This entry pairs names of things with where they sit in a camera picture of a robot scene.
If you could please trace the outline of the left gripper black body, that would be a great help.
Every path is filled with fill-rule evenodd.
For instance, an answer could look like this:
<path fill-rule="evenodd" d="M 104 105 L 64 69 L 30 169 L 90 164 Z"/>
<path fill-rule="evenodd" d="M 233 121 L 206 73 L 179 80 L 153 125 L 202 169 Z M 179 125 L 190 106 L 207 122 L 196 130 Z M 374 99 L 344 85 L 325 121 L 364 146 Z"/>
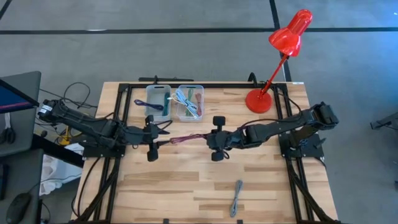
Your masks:
<path fill-rule="evenodd" d="M 159 158 L 159 145 L 154 141 L 159 137 L 159 130 L 156 124 L 153 123 L 154 117 L 149 115 L 145 119 L 145 126 L 144 126 L 144 135 L 142 137 L 139 146 L 141 145 L 148 145 L 149 151 L 147 152 L 147 160 L 149 162 L 154 162 Z"/>

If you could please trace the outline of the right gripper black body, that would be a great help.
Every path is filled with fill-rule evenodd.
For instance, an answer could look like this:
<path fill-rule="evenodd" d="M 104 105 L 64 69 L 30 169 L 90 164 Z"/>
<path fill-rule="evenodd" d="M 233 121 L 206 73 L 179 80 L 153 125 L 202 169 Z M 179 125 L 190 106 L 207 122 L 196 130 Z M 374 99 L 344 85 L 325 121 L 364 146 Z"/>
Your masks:
<path fill-rule="evenodd" d="M 243 137 L 243 126 L 238 127 L 234 132 L 223 130 L 223 126 L 226 123 L 226 118 L 224 116 L 214 116 L 213 124 L 216 126 L 217 134 L 213 137 L 216 140 L 217 148 L 211 148 L 213 152 L 211 153 L 211 160 L 213 162 L 219 162 L 223 159 L 229 159 L 228 151 L 233 147 L 236 147 Z"/>

